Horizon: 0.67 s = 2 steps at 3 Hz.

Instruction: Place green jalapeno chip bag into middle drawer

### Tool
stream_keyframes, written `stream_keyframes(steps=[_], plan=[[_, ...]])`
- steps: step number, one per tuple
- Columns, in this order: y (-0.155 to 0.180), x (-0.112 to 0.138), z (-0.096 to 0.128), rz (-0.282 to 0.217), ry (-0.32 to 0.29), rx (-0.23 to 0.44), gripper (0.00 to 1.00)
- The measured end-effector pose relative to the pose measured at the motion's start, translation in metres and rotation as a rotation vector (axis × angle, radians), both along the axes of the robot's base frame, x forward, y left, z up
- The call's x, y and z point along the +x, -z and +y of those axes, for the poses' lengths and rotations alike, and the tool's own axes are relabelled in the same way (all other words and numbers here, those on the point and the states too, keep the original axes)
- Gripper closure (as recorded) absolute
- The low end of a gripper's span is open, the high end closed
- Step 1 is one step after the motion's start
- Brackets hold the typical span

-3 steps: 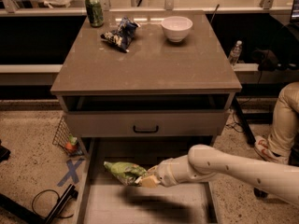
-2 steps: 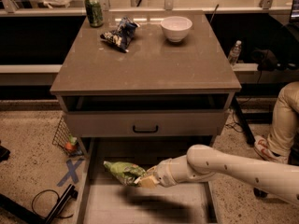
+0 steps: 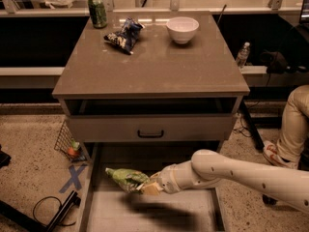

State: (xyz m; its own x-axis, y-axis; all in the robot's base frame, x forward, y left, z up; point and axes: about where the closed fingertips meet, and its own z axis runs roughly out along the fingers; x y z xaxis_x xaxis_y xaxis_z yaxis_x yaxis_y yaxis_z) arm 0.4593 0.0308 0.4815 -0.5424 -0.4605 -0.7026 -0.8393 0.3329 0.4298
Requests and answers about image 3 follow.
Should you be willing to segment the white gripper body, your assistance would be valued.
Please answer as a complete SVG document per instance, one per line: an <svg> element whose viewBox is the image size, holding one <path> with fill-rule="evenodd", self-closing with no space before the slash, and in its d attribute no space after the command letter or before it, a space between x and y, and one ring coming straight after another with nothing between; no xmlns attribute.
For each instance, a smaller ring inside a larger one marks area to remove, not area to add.
<svg viewBox="0 0 309 232"><path fill-rule="evenodd" d="M169 194L184 190L186 184L185 166L181 163L164 167L158 173L157 182Z"/></svg>

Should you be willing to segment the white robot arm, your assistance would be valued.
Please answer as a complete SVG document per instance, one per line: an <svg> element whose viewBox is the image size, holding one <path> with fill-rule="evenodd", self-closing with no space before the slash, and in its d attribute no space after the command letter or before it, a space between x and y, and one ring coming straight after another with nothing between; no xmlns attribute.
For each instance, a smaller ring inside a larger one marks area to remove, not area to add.
<svg viewBox="0 0 309 232"><path fill-rule="evenodd" d="M210 189L227 179L254 189L308 214L309 172L230 159L211 150L196 151L191 160L155 173L139 188L143 194L174 194L185 189Z"/></svg>

